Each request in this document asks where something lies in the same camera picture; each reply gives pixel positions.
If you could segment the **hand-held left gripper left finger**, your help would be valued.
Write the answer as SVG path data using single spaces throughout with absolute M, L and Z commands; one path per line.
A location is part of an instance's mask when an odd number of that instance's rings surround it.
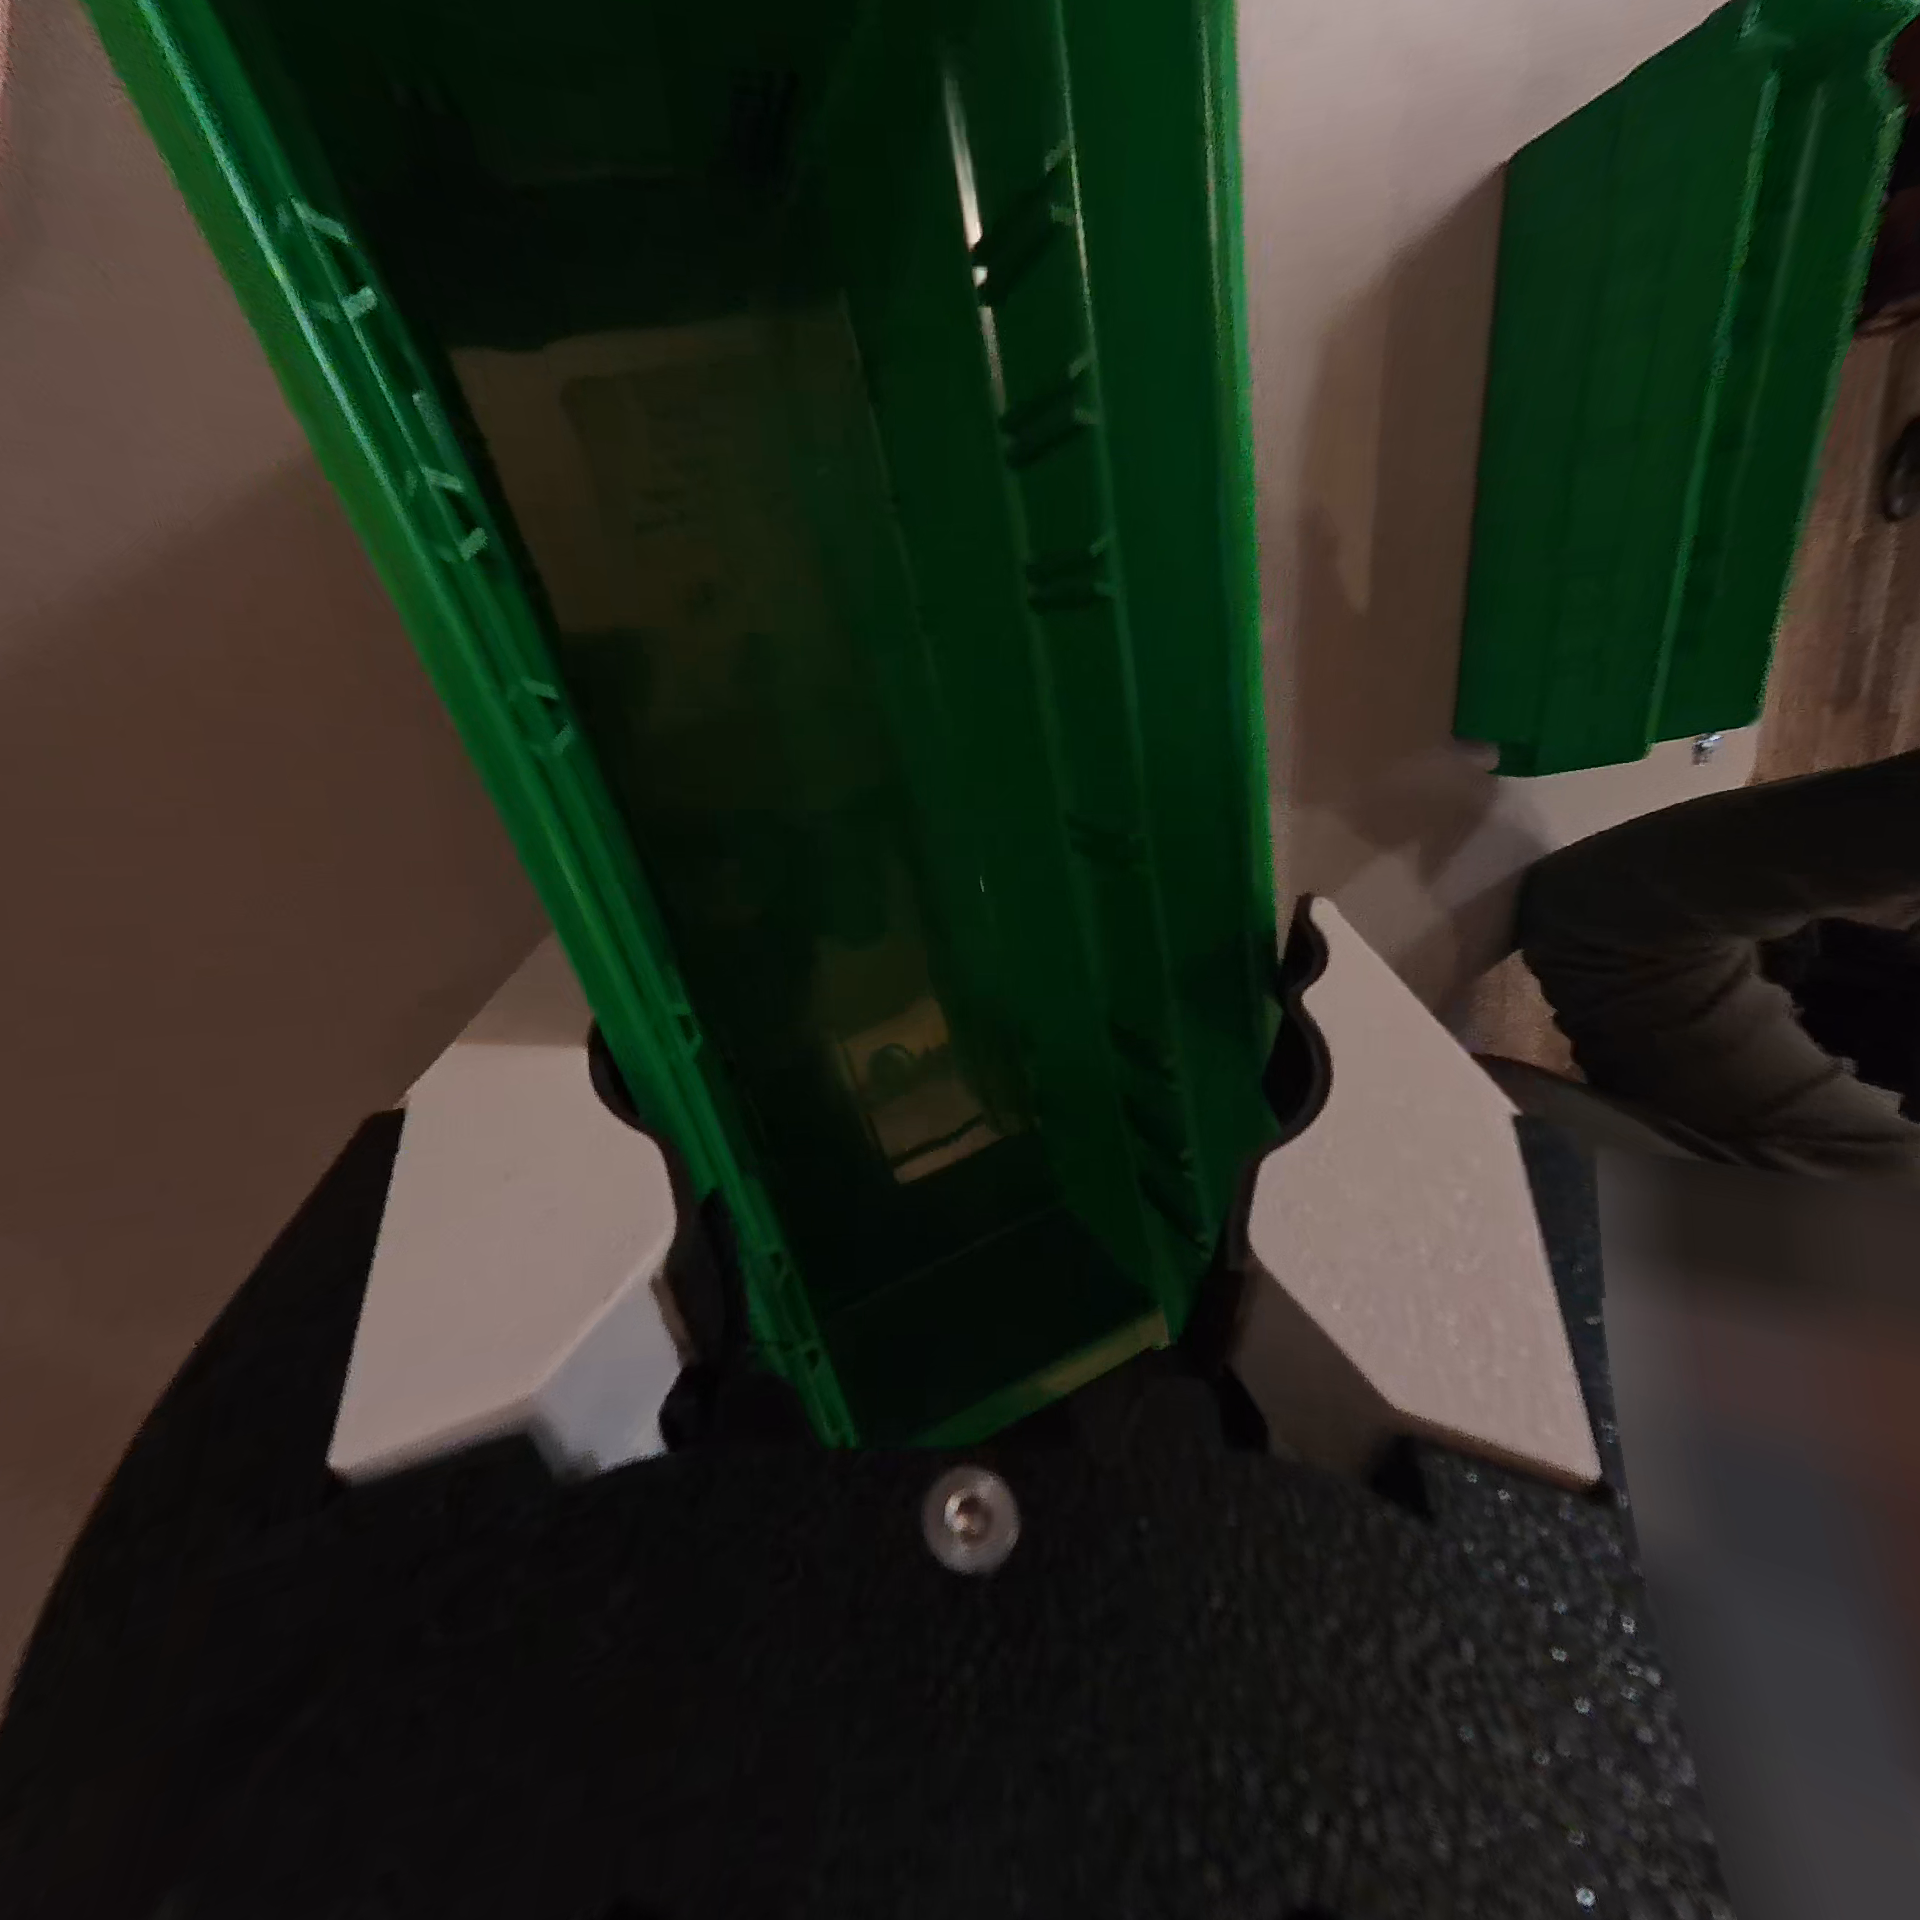
M 337 1478 L 499 1440 L 576 1478 L 668 1450 L 696 1352 L 668 1293 L 691 1212 L 664 1144 L 592 1085 L 589 1031 L 547 937 L 410 1088 L 326 1442 Z

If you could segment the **person's trouser leg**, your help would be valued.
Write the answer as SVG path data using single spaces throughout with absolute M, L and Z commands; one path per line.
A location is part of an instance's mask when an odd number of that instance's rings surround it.
M 1915 1186 L 1915 913 L 1905 751 L 1558 848 L 1515 933 L 1573 1094 L 1705 1161 Z

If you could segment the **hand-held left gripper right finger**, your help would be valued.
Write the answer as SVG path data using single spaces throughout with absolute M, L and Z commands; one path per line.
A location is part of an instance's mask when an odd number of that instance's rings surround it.
M 1452 1448 L 1564 1490 L 1603 1480 L 1520 1112 L 1321 895 L 1281 954 L 1281 1135 L 1229 1241 L 1233 1440 L 1373 1480 Z

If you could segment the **green plastic bin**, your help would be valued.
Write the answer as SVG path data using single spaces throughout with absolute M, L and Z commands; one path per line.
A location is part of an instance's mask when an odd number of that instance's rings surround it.
M 1187 1332 L 1277 1133 L 1233 4 L 86 13 L 814 1431 Z
M 1760 718 L 1913 22 L 1720 6 L 1505 166 L 1454 705 L 1499 777 Z

